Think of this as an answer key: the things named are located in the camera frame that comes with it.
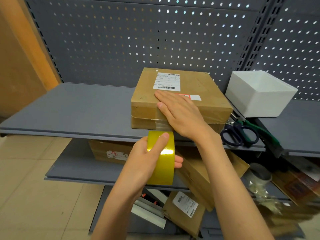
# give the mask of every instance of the yellow tape roll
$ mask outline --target yellow tape roll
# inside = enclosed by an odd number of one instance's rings
[[[174,180],[174,133],[172,131],[149,131],[147,150],[150,151],[159,136],[165,132],[169,133],[170,136],[168,144],[162,150],[157,165],[147,184],[172,185]]]

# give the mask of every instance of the white box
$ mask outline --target white box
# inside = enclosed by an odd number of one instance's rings
[[[226,97],[244,117],[277,117],[297,91],[265,71],[234,71]]]

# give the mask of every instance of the perforated metal panel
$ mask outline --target perforated metal panel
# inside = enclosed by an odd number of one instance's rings
[[[64,82],[135,87],[154,67],[208,72],[224,92],[264,0],[225,0],[224,9],[27,1]]]
[[[250,67],[298,88],[295,99],[320,101],[317,3],[319,0],[286,0]]]

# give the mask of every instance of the fingernail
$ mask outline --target fingernail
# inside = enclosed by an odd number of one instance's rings
[[[169,136],[169,133],[167,133],[167,132],[163,133],[162,136],[163,136],[163,137],[166,137],[166,138],[169,138],[169,137],[170,137],[170,136]]]

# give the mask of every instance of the left hand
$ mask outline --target left hand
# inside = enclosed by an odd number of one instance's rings
[[[121,188],[125,188],[124,192],[129,193],[134,201],[141,196],[143,187],[153,174],[160,153],[169,141],[169,134],[163,133],[159,136],[149,152],[147,151],[147,141],[148,137],[143,137],[134,144],[115,183],[115,186],[121,184]],[[174,167],[181,168],[182,162],[182,157],[175,155]]]

